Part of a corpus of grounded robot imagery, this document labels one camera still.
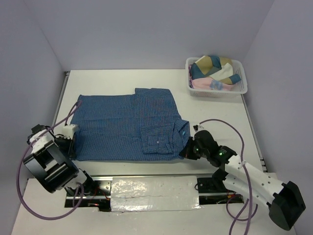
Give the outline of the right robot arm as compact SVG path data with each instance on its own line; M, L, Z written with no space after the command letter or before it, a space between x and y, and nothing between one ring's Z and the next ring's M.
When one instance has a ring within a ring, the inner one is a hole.
M218 145L212 135L195 125L180 155L192 160L207 159L217 168L213 173L213 187L217 191L228 189L267 209L270 219L283 230L289 231L306 209L298 185L284 183L252 166L231 148Z

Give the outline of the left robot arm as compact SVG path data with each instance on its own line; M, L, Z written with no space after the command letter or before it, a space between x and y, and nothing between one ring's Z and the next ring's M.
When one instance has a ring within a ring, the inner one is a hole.
M48 126L40 124L32 128L27 140L32 150L23 164L50 193L63 188L71 196L76 188L85 196L96 192L96 182L73 162L76 158L75 133L78 130L75 124L65 125L60 134L54 134Z

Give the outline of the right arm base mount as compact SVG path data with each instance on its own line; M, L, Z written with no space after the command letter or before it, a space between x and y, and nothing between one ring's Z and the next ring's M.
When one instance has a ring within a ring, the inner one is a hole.
M230 201L231 203L244 202L240 194L230 191L224 186L226 176L227 173L218 169L210 177L197 178L197 183L194 188L199 193L200 205L226 204L231 198L233 198Z

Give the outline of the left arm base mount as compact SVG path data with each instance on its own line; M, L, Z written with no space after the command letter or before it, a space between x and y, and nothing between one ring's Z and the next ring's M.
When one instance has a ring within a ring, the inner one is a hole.
M85 187L84 196L79 208L93 208L100 212L111 212L111 180L95 180L91 188ZM66 188L65 208L73 208L80 200L81 189Z

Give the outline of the blue checked long sleeve shirt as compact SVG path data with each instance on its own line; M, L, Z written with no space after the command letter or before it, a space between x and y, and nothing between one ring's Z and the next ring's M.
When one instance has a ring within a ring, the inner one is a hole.
M136 88L127 95L79 95L71 120L77 161L172 161L190 137L169 89Z

